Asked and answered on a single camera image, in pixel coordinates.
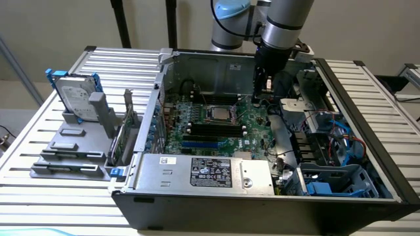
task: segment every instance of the black cable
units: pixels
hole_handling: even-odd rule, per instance
[[[259,21],[255,25],[255,29],[254,29],[254,36],[253,36],[253,43],[257,45],[257,46],[261,46],[262,42],[257,42],[255,38],[258,36],[258,32],[261,30],[261,28],[263,27],[263,22]]]
[[[291,166],[289,163],[285,163],[285,167],[289,167],[291,171],[295,171],[295,167]]]
[[[279,107],[281,105],[278,105],[278,104],[270,104],[270,105],[267,106],[267,115],[278,115],[278,116],[281,116],[281,119],[282,119],[282,121],[283,121],[285,126],[287,127],[290,133],[294,135],[294,131],[293,131],[293,129],[291,129],[291,127],[290,127],[290,125],[289,125],[286,119],[285,119],[282,109],[279,109],[279,110],[281,110],[281,113],[275,112],[275,113],[271,114],[271,113],[269,112],[271,106],[278,106],[278,107]]]
[[[253,38],[262,37],[261,34],[258,34],[258,35],[251,35],[251,34],[250,34],[250,35],[249,35],[249,34],[235,33],[235,32],[233,32],[231,30],[229,30],[229,29],[223,26],[223,24],[221,23],[221,21],[219,21],[219,19],[218,19],[217,12],[215,12],[215,6],[214,6],[214,0],[210,0],[210,6],[211,6],[213,16],[214,16],[214,18],[215,18],[215,20],[217,20],[217,22],[218,22],[221,28],[223,28],[225,31],[227,31],[230,34],[233,34],[233,35],[235,35],[235,36],[239,36],[239,37],[249,37],[249,38],[251,38],[251,37],[253,37]]]
[[[179,86],[179,92],[178,92],[179,95],[183,95],[183,87],[185,87],[185,83],[186,83],[186,82],[191,82],[193,85],[197,84],[197,82],[195,82],[194,79],[191,79],[191,78],[185,79],[185,80],[182,81],[181,86]]]
[[[337,135],[334,135],[334,134],[331,134],[331,133],[326,133],[330,137],[331,137],[331,142],[333,142],[333,144],[335,143],[335,142],[338,142],[339,143],[339,146],[342,146],[342,147],[345,147],[346,146],[346,143],[345,143],[345,137],[343,136],[337,136]]]
[[[11,136],[13,136],[14,138],[17,138],[17,136],[13,134],[13,132],[9,130],[9,128],[6,128],[3,125],[0,125],[0,127],[7,130],[7,132],[11,134]]]
[[[275,141],[275,139],[269,143],[269,145],[267,145],[267,147],[266,147],[266,152],[267,152],[270,155],[273,155],[273,156],[275,156],[275,157],[279,157],[279,156],[282,156],[282,155],[285,155],[285,154],[287,154],[287,153],[290,153],[290,152],[294,151],[294,150],[289,150],[289,151],[282,152],[282,153],[279,153],[279,154],[271,153],[271,152],[269,151],[269,147],[271,146],[271,144],[274,143],[274,141]]]
[[[401,100],[401,99],[397,98],[397,100],[398,100],[399,102],[410,102],[410,101],[420,100],[420,97],[410,98],[410,99],[403,99],[403,100]]]

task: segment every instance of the metal grating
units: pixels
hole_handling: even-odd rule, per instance
[[[134,89],[135,109],[142,114],[149,100],[149,88],[159,72],[158,55],[159,51],[98,48],[83,54],[71,72],[99,72],[109,102],[118,112],[125,112],[125,89]],[[370,87],[370,91],[355,89],[350,92],[358,106],[390,108],[382,93],[373,90],[374,86],[367,83],[370,79],[354,62],[329,62],[341,81],[351,86],[349,88],[355,89],[350,80],[358,81],[362,87]],[[109,182],[30,178],[31,165],[62,124],[62,110],[63,105],[54,92],[0,159],[0,230],[50,227],[82,236],[142,235],[142,232],[130,227],[115,206],[107,191]],[[366,119],[378,129],[386,144],[395,144],[394,141],[401,144],[405,141],[403,145],[415,147],[420,143],[419,136],[407,131],[410,128],[403,117],[385,115],[383,110],[379,110],[382,113],[374,114],[370,109],[366,111]],[[409,179],[414,180],[411,184],[420,193],[420,172],[414,166],[414,163],[420,166],[420,156],[419,152],[407,152],[394,154],[393,158],[405,168]],[[414,213],[398,222],[371,224],[354,236],[418,236],[419,221],[420,213]],[[175,232],[162,234],[198,235]]]

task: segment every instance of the printed label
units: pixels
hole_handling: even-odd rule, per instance
[[[95,108],[89,103],[90,94],[87,91],[83,88],[71,86],[63,86],[62,90],[75,115],[85,120],[98,121]]]
[[[177,164],[177,157],[162,156],[159,164],[162,164],[162,165],[175,165]]]
[[[195,187],[233,188],[231,160],[193,158],[190,183]]]

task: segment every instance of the blue latch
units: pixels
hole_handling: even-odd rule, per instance
[[[125,177],[125,169],[113,168],[110,176],[111,176],[111,178],[123,178]]]
[[[311,196],[351,197],[359,198],[366,190],[359,189],[353,193],[334,193],[329,183],[311,182],[307,184],[309,194]]]
[[[69,72],[66,70],[57,70],[53,74],[54,76],[69,76]]]

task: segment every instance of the gray plastic bracket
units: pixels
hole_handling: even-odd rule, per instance
[[[103,92],[94,92],[90,97],[90,104],[94,106],[98,114],[98,120],[106,129],[109,138],[114,138],[117,130],[114,128],[114,122],[117,120],[117,114],[114,109],[109,109],[107,96]]]
[[[103,176],[105,173],[99,168],[99,165],[83,164],[81,172],[87,176]]]
[[[70,150],[70,151],[77,151],[79,146],[77,143],[58,143],[58,142],[53,142],[53,144],[50,145],[51,149],[58,149],[58,150]]]
[[[61,127],[59,133],[62,136],[79,136],[85,137],[86,135],[86,130],[85,129],[77,129],[77,128],[63,128]]]
[[[91,151],[91,152],[81,152],[73,150],[50,150],[45,149],[42,151],[42,157],[47,161],[62,160],[63,158],[74,158],[74,159],[87,159],[90,161],[103,161],[107,159],[105,152],[102,151]]]
[[[63,118],[65,118],[65,120],[66,120],[66,122],[69,123],[69,124],[79,124],[79,122],[78,122],[78,116],[74,114],[74,113],[66,113],[66,112],[63,112]]]

